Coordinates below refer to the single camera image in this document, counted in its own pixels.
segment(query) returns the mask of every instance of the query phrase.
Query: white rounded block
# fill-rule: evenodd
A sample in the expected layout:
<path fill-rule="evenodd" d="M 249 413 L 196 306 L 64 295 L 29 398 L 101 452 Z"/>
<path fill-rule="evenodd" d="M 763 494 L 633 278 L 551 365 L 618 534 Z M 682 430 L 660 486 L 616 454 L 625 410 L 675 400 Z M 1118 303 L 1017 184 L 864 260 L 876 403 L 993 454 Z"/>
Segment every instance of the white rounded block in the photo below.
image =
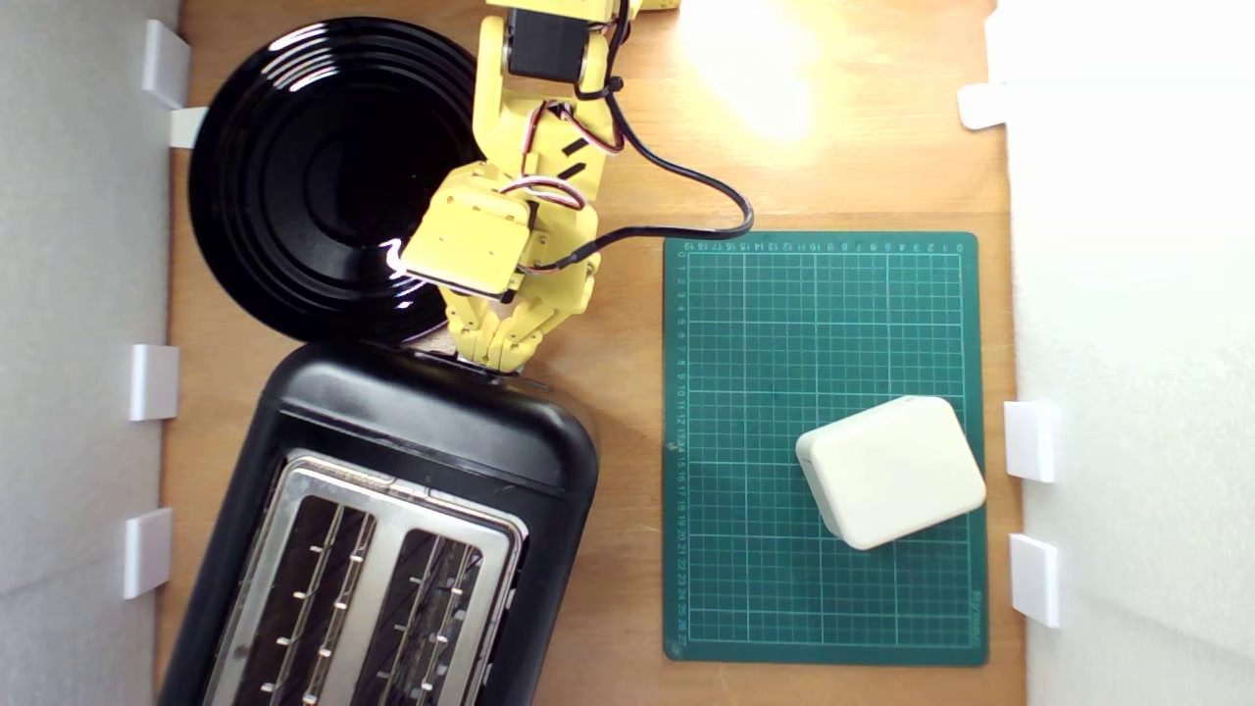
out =
<path fill-rule="evenodd" d="M 900 398 L 797 440 L 823 524 L 872 549 L 970 513 L 985 480 L 950 404 Z"/>

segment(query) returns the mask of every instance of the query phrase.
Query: white box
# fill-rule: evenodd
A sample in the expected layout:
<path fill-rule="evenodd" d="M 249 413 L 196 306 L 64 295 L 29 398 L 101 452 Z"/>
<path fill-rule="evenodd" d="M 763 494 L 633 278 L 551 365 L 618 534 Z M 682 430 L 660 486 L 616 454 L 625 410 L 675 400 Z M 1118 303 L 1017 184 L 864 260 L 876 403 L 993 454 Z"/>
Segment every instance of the white box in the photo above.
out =
<path fill-rule="evenodd" d="M 1012 535 L 1012 606 L 1045 627 L 1059 627 L 1059 551 Z"/>
<path fill-rule="evenodd" d="M 174 513 L 169 508 L 127 520 L 123 598 L 138 598 L 169 581 L 173 544 Z"/>
<path fill-rule="evenodd" d="M 949 403 L 900 398 L 797 440 L 828 530 L 872 549 L 970 513 L 985 480 Z"/>
<path fill-rule="evenodd" d="M 178 415 L 178 347 L 133 345 L 131 421 L 169 420 L 176 415 Z"/>
<path fill-rule="evenodd" d="M 1007 473 L 1054 483 L 1055 428 L 1059 413 L 1049 403 L 1005 403 Z"/>
<path fill-rule="evenodd" d="M 144 26 L 144 70 L 141 87 L 172 110 L 187 103 L 192 48 L 158 20 Z"/>

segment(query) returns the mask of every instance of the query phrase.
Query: black cable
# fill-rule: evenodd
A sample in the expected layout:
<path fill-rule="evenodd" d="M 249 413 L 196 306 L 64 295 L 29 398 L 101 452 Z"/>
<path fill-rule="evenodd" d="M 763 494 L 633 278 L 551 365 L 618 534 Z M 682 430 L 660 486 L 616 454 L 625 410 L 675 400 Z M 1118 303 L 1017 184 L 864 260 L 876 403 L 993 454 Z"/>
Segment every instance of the black cable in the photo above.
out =
<path fill-rule="evenodd" d="M 653 149 L 641 142 L 640 137 L 628 123 L 626 115 L 624 115 L 622 108 L 619 107 L 619 100 L 615 98 L 615 92 L 622 88 L 622 79 L 612 75 L 615 56 L 619 54 L 619 46 L 622 45 L 624 38 L 626 35 L 628 13 L 630 9 L 630 0 L 619 0 L 619 18 L 615 23 L 615 34 L 610 39 L 610 49 L 606 55 L 606 78 L 605 84 L 600 92 L 591 94 L 595 98 L 605 98 L 606 105 L 610 108 L 610 117 L 614 120 L 616 129 L 619 129 L 628 142 L 641 154 L 655 166 L 673 173 L 681 176 L 688 179 L 693 179 L 698 183 L 709 186 L 715 191 L 723 193 L 730 198 L 737 207 L 740 208 L 742 221 L 739 224 L 724 228 L 695 228 L 695 227 L 683 227 L 683 226 L 626 226 L 621 228 L 612 229 L 605 234 L 600 234 L 594 240 L 581 245 L 575 248 L 570 255 L 555 260 L 548 263 L 536 265 L 528 267 L 528 270 L 560 270 L 569 265 L 574 265 L 592 253 L 597 252 L 602 247 L 620 240 L 629 237 L 681 237 L 686 240 L 732 240 L 749 232 L 754 226 L 754 207 L 742 194 L 739 191 L 728 186 L 718 178 L 704 174 L 699 171 L 690 169 L 689 167 L 676 164 L 669 159 L 658 155 Z"/>

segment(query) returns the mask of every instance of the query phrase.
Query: black plate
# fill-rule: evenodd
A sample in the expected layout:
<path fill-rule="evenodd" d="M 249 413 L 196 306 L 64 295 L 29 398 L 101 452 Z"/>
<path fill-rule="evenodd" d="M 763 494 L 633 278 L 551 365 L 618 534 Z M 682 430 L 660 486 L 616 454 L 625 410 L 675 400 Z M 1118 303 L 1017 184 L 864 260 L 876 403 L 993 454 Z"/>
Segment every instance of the black plate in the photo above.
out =
<path fill-rule="evenodd" d="M 441 325 L 434 286 L 397 277 L 449 169 L 481 159 L 474 59 L 430 30 L 341 18 L 250 56 L 210 104 L 192 153 L 192 226 L 245 310 L 299 340 L 400 341 Z"/>

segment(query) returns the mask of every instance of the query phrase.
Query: red white wire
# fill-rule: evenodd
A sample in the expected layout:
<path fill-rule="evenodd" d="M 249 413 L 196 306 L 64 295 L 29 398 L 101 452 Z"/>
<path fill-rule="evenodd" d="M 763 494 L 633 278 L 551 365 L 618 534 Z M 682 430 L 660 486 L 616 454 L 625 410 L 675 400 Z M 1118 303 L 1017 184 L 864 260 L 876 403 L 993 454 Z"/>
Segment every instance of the red white wire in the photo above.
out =
<path fill-rule="evenodd" d="M 538 188 L 552 188 L 553 191 L 540 191 Z M 516 178 L 515 181 L 501 187 L 498 191 L 501 193 L 510 193 L 517 188 L 522 188 L 528 196 L 538 198 L 541 201 L 547 201 L 550 203 L 557 203 L 558 206 L 566 206 L 567 208 L 575 208 L 576 211 L 582 209 L 589 204 L 589 199 L 585 198 L 584 193 L 580 192 L 571 182 L 542 174 L 527 174 Z"/>
<path fill-rule="evenodd" d="M 523 162 L 518 167 L 520 176 L 523 176 L 527 171 L 527 154 L 532 150 L 532 144 L 536 142 L 536 128 L 541 124 L 541 114 L 552 103 L 552 100 L 542 100 L 538 105 L 532 108 L 532 112 L 527 115 L 527 129 L 523 130 L 523 143 L 520 145 L 523 153 Z"/>
<path fill-rule="evenodd" d="M 576 129 L 576 132 L 579 132 L 580 135 L 584 137 L 584 139 L 589 144 L 595 145 L 596 148 L 601 149 L 606 154 L 617 154 L 617 153 L 620 153 L 620 152 L 624 150 L 624 147 L 625 147 L 625 144 L 624 144 L 624 134 L 621 132 L 619 132 L 617 125 L 614 128 L 614 130 L 615 130 L 614 142 L 607 142 L 605 139 L 601 139 L 601 137 L 599 137 L 596 133 L 594 133 L 591 129 L 589 129 L 584 123 L 581 123 L 579 120 L 579 118 L 575 117 L 575 112 L 571 109 L 570 104 L 562 103 L 560 105 L 560 108 L 558 108 L 558 117 L 562 118 L 563 120 L 571 123 L 571 127 L 574 127 Z"/>

